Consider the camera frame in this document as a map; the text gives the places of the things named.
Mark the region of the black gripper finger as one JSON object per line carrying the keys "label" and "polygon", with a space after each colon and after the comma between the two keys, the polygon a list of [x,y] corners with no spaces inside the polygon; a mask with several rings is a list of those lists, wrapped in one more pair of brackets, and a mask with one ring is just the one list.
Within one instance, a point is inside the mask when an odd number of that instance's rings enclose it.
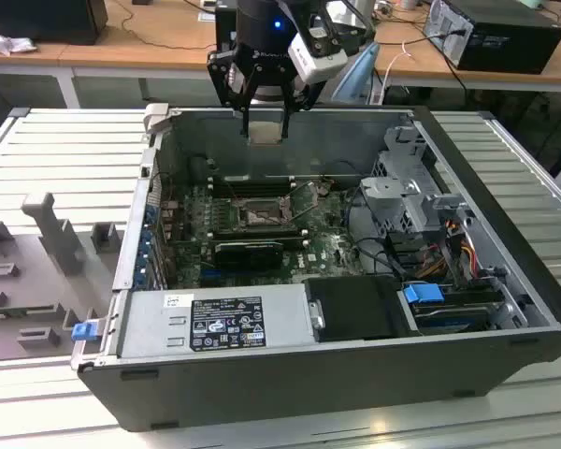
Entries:
{"label": "black gripper finger", "polygon": [[300,110],[310,110],[322,92],[323,83],[306,84],[301,91],[297,91],[292,81],[280,79],[280,89],[283,98],[281,138],[285,139],[288,138],[291,115]]}
{"label": "black gripper finger", "polygon": [[207,69],[221,104],[242,114],[241,135],[249,136],[250,107],[263,79],[263,66],[249,48],[212,51]]}

